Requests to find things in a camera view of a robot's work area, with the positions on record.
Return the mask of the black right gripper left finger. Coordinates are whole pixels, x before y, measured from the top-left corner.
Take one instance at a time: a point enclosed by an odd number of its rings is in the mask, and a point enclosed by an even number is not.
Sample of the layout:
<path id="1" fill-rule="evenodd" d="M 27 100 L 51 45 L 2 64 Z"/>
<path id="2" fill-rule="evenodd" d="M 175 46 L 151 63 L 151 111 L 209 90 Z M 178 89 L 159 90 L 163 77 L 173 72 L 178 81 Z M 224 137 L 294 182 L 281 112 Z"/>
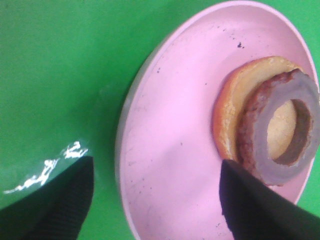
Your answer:
<path id="1" fill-rule="evenodd" d="M 83 156 L 30 195 L 0 211 L 2 240 L 75 240 L 94 194 L 94 159 Z"/>

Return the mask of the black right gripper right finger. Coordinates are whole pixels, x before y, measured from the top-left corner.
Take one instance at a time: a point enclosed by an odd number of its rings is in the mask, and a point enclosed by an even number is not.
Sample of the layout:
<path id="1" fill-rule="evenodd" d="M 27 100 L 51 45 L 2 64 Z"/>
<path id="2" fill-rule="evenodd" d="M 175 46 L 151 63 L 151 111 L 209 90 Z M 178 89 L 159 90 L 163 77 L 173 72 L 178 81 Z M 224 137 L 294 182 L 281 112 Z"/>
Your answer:
<path id="1" fill-rule="evenodd" d="M 236 240 L 318 240 L 320 218 L 296 206 L 233 160 L 223 160 L 219 199 Z"/>

